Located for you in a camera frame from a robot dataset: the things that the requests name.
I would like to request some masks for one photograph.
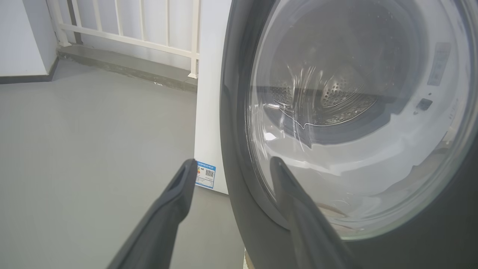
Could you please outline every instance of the washing machine door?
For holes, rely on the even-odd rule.
[[[474,0],[232,2],[221,144],[256,268],[297,266],[274,156],[364,268],[478,263],[477,29]]]

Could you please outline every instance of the concrete floor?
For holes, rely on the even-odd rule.
[[[193,157],[196,96],[60,61],[0,85],[0,268],[105,268]],[[172,269],[242,268],[229,198],[196,187]]]

